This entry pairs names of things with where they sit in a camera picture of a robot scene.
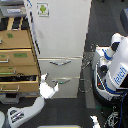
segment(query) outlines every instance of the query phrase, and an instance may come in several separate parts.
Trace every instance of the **wooden cabinet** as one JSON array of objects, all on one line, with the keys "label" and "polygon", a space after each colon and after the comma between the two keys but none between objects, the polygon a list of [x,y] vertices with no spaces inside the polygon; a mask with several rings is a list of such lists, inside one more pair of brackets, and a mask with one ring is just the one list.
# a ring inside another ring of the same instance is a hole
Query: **wooden cabinet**
[{"label": "wooden cabinet", "polygon": [[0,31],[0,93],[39,92],[38,61],[29,29],[21,30],[22,20],[14,31],[14,18],[9,18],[7,30]]}]

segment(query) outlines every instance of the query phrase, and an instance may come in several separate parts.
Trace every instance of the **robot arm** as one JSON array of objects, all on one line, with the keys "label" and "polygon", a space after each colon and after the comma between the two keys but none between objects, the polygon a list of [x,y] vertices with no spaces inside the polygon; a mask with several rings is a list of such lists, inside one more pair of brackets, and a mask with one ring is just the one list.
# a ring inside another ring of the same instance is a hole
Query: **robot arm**
[{"label": "robot arm", "polygon": [[48,86],[45,81],[47,76],[48,74],[41,76],[41,83],[39,88],[41,96],[36,98],[34,104],[30,107],[10,108],[7,112],[7,119],[3,128],[18,128],[20,125],[36,116],[42,110],[45,105],[44,98],[51,98],[57,91],[59,91],[58,83],[56,83],[54,88]]}]

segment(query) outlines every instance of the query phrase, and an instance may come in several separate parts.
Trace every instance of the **open drawer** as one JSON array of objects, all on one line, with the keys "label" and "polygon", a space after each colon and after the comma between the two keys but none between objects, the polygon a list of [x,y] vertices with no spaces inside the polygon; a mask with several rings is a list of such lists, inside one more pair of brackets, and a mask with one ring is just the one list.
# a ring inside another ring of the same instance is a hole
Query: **open drawer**
[{"label": "open drawer", "polygon": [[39,91],[39,77],[38,76],[26,76],[23,80],[15,80],[13,81],[12,77],[6,77],[6,81],[4,82],[4,78],[0,82],[0,93],[17,93],[17,92],[37,92]]}]

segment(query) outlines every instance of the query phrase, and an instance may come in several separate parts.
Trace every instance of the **wooden drawer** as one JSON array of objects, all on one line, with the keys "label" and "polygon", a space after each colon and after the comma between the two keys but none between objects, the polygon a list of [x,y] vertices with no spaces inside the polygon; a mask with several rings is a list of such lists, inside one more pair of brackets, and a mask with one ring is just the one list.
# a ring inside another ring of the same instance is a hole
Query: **wooden drawer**
[{"label": "wooden drawer", "polygon": [[49,77],[78,77],[82,59],[38,59],[41,74],[49,73]]},{"label": "wooden drawer", "polygon": [[34,81],[0,82],[1,93],[36,92],[39,91],[38,76]]},{"label": "wooden drawer", "polygon": [[0,76],[39,75],[36,65],[0,67]]},{"label": "wooden drawer", "polygon": [[31,49],[0,50],[0,66],[35,65]]},{"label": "wooden drawer", "polygon": [[49,86],[54,87],[55,82],[59,83],[59,92],[52,98],[76,98],[78,92],[79,78],[65,78],[65,79],[47,79],[46,82]]},{"label": "wooden drawer", "polygon": [[0,31],[0,49],[31,48],[27,30]]}]

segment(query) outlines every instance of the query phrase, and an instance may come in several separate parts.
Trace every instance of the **robot body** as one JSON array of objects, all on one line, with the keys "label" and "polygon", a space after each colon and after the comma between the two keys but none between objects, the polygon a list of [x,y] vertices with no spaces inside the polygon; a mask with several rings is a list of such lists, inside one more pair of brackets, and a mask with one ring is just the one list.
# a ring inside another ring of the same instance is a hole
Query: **robot body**
[{"label": "robot body", "polygon": [[128,37],[116,33],[110,47],[96,47],[92,69],[94,90],[108,102],[117,102],[128,89],[124,84],[128,74]]}]

